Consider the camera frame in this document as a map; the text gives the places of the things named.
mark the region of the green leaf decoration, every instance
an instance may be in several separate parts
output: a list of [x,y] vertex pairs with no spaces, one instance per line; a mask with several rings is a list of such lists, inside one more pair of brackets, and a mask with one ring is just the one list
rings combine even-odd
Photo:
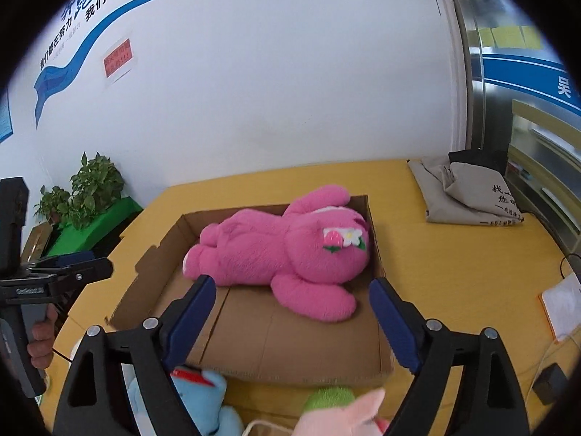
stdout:
[[89,195],[85,198],[85,201],[83,202],[83,204],[89,208],[89,210],[94,211],[95,210],[95,199]]

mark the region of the human hand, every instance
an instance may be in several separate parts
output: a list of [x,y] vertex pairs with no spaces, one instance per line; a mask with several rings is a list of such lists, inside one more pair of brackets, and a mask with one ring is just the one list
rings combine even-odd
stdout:
[[54,322],[58,317],[56,307],[49,303],[46,307],[46,319],[35,323],[32,329],[34,341],[27,346],[28,354],[32,358],[32,365],[38,369],[45,369],[52,362],[52,346],[54,345]]

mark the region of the screw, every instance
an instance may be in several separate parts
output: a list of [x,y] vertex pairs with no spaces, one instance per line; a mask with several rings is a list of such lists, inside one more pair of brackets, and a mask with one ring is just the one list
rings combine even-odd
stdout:
[[144,322],[143,322],[143,327],[146,330],[152,330],[154,329],[157,325],[159,324],[159,321],[157,318],[147,318]]
[[93,336],[97,336],[100,332],[101,332],[101,328],[99,328],[97,325],[93,325],[93,326],[89,327],[89,329],[86,331],[86,335],[93,337]]
[[496,339],[499,337],[499,332],[494,328],[486,328],[484,330],[484,336],[486,336],[488,339]]
[[426,322],[426,326],[429,330],[439,331],[442,328],[442,323],[440,323],[438,320],[428,320]]

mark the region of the cardboard box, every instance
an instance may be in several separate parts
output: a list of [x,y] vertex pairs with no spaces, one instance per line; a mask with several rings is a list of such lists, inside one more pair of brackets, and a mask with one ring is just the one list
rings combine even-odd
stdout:
[[20,256],[20,262],[25,264],[40,259],[51,233],[52,225],[48,222],[42,222],[36,225],[28,235],[28,239]]
[[[288,205],[252,207],[281,215]],[[367,196],[348,205],[370,224],[371,260],[345,288],[356,297],[357,310],[342,323],[321,323],[282,307],[269,287],[220,287],[216,304],[187,363],[251,382],[288,385],[381,385],[393,370],[387,340],[371,310],[368,286],[384,276],[375,243]],[[152,246],[136,264],[137,277],[121,298],[110,324],[118,330],[160,316],[169,303],[184,296],[192,281],[182,261],[202,229],[239,209],[198,211],[181,216],[159,247]]]

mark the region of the black power adapter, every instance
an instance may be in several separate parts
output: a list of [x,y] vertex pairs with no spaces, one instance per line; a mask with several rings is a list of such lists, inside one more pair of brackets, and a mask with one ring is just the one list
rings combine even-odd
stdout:
[[533,384],[533,391],[543,405],[557,401],[567,386],[567,377],[555,362],[543,369]]

